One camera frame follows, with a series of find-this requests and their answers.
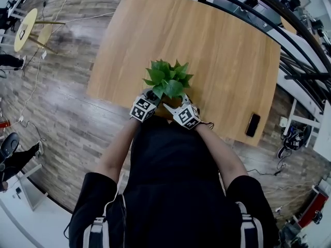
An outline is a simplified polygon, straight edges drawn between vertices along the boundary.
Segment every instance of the smartphone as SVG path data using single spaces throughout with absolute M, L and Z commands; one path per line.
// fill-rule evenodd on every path
M 259 122 L 260 122 L 260 116 L 257 114 L 252 114 L 249 123 L 248 123 L 248 127 L 246 130 L 246 135 L 249 137 L 254 137 L 255 135 L 255 131 L 258 128 Z

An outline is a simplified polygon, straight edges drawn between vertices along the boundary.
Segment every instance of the metal railing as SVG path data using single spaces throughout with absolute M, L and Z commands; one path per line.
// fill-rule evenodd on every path
M 316 53 L 317 57 L 320 59 L 321 63 L 325 67 L 325 72 L 321 72 L 316 63 L 309 58 L 306 52 L 286 33 L 280 28 L 277 24 L 275 24 L 272 20 L 268 19 L 266 16 L 254 10 L 252 7 L 238 1 L 238 0 L 226 0 L 231 2 L 232 4 L 241 7 L 244 10 L 247 10 L 258 19 L 264 21 L 274 30 L 276 30 L 279 34 L 281 34 L 291 45 L 293 45 L 305 58 L 307 63 L 298 60 L 290 50 L 281 45 L 281 49 L 284 53 L 281 54 L 280 57 L 280 66 L 279 68 L 285 72 L 285 79 L 294 80 L 304 91 L 311 97 L 311 99 L 316 103 L 316 105 L 324 110 L 323 100 L 328 100 L 331 102 L 331 63 L 327 56 L 325 55 L 323 49 L 318 44 L 313 35 L 309 32 L 309 30 L 305 27 L 305 25 L 294 15 L 292 11 L 290 11 L 284 4 L 282 4 L 278 0 L 260 0 L 270 7 L 275 13 L 279 14 L 283 17 L 289 24 L 293 26 L 294 29 L 297 30 L 298 34 L 306 40 L 306 42 L 311 46 L 313 51 Z M 218 8 L 222 11 L 225 11 L 231 15 L 236 16 L 237 18 L 242 19 L 248 24 L 253 25 L 255 28 L 259 29 L 261 32 L 268 35 L 270 38 L 279 43 L 276 39 L 271 37 L 267 32 L 258 26 L 254 25 L 252 22 L 248 22 L 246 19 L 241 17 L 239 14 L 235 12 L 231 12 L 228 9 L 218 6 L 215 3 L 211 3 L 208 0 L 198 0 L 198 2 L 202 2 L 204 4 L 210 5 L 212 7 Z

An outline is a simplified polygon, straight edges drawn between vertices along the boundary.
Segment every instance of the power outlet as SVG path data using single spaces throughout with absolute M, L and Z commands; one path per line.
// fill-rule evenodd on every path
M 280 121 L 279 121 L 279 125 L 282 127 L 282 128 L 285 128 L 286 125 L 288 124 L 288 119 L 285 118 L 285 117 L 280 117 Z

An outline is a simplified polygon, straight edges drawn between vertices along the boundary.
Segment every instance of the wood plank flooring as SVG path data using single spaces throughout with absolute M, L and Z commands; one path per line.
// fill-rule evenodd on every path
M 57 20 L 68 21 L 114 12 L 119 1 L 67 0 Z M 44 19 L 54 20 L 63 2 L 47 0 Z M 22 6 L 26 11 L 32 8 L 38 8 L 38 18 L 42 19 L 42 0 L 27 0 Z M 57 50 L 58 54 L 48 52 L 45 60 L 41 60 L 36 91 L 23 112 L 24 124 L 27 120 L 33 122 L 41 136 L 47 139 L 44 142 L 44 155 L 31 160 L 24 170 L 42 163 L 43 169 L 32 176 L 33 181 L 70 210 L 74 209 L 85 173 L 94 169 L 103 150 L 129 118 L 127 109 L 86 95 L 93 63 L 110 20 L 111 15 L 106 15 L 70 22 L 52 35 L 48 46 Z M 42 25 L 39 25 L 36 33 L 41 28 Z M 14 54 L 11 48 L 2 50 Z M 36 50 L 36 45 L 27 44 L 21 55 L 26 54 L 30 60 Z M 12 122 L 19 119 L 25 100 L 35 88 L 41 52 L 39 50 L 29 63 L 24 77 L 19 70 L 11 71 L 7 79 L 0 79 L 2 110 Z M 226 140 L 248 170 L 256 168 L 261 173 L 275 172 L 278 163 L 276 153 L 281 147 L 279 117 L 288 116 L 291 105 L 291 98 L 277 88 L 259 146 L 251 147 Z M 24 128 L 18 123 L 6 129 L 7 133 L 12 131 L 20 135 L 23 149 L 29 149 L 39 140 L 31 124 Z M 129 157 L 123 168 L 125 176 L 121 190 L 125 187 L 130 170 Z M 316 154 L 311 145 L 293 153 L 286 159 L 286 164 L 285 170 L 277 177 L 250 172 L 260 181 L 273 210 L 292 201 L 284 207 L 281 216 L 275 215 L 279 226 L 303 203 L 304 194 L 311 185 L 330 172 L 330 163 Z M 274 192 L 277 187 L 296 184 L 303 185 Z

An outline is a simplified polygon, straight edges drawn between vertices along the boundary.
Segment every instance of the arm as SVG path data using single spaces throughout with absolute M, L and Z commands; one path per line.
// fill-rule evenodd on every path
M 139 125 L 140 122 L 135 118 L 128 121 L 105 150 L 94 172 L 108 176 L 118 183 L 119 173 Z
M 241 159 L 207 125 L 199 124 L 195 128 L 209 149 L 221 173 L 225 189 L 238 176 L 248 175 Z

